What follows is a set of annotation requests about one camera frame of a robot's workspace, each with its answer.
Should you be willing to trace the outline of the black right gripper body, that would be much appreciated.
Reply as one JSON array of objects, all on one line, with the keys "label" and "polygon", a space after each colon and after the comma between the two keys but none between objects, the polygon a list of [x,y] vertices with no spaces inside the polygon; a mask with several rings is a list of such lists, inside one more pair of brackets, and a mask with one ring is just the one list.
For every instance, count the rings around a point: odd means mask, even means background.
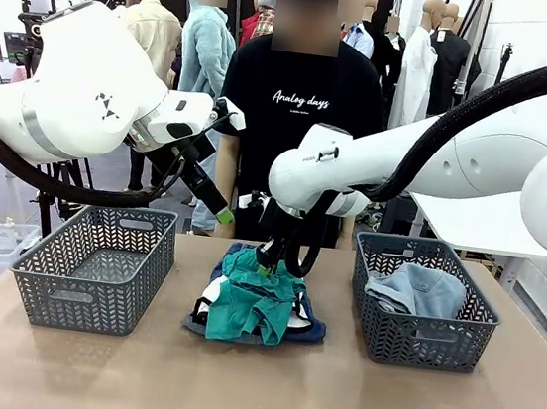
[{"label": "black right gripper body", "polygon": [[264,204],[259,226],[268,252],[281,254],[297,226],[297,218],[271,197]]}]

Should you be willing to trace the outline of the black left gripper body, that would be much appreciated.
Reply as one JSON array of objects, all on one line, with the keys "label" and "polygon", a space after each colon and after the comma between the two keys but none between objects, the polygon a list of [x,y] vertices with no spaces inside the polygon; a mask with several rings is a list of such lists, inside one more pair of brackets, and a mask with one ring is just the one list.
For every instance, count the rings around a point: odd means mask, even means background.
[{"label": "black left gripper body", "polygon": [[215,147],[204,134],[175,140],[149,152],[149,161],[161,175],[160,186],[181,179],[193,191],[216,192],[216,185],[202,163],[215,154]]}]

